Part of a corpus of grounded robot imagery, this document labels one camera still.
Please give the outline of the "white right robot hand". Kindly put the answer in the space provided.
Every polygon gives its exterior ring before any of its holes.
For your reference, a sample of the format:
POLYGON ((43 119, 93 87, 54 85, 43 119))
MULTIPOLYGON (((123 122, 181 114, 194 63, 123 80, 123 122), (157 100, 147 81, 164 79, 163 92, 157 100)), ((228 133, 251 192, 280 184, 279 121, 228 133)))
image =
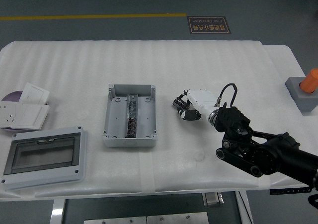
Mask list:
POLYGON ((221 100, 208 90, 187 90, 179 95, 173 105, 183 120, 197 121, 204 116, 211 125, 214 125, 221 100))

